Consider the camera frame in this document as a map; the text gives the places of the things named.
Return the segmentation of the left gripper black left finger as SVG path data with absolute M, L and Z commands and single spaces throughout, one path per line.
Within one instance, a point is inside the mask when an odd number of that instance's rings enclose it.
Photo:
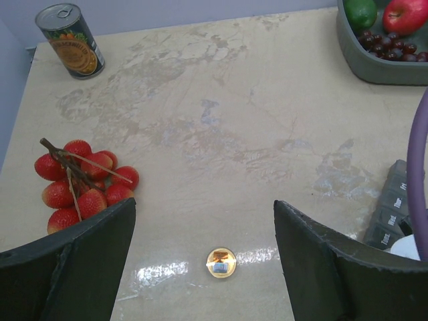
M 109 320 L 136 222 L 125 199 L 1 253 L 2 320 Z

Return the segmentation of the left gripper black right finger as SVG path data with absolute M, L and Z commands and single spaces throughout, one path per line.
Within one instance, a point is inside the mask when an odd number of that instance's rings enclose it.
M 274 202 L 280 261 L 295 320 L 426 320 L 427 263 L 351 239 Z

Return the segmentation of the amber bottle cap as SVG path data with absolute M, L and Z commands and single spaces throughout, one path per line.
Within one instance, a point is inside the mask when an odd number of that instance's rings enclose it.
M 235 272 L 237 258 L 230 249 L 219 247 L 209 253 L 206 267 L 213 277 L 228 278 Z

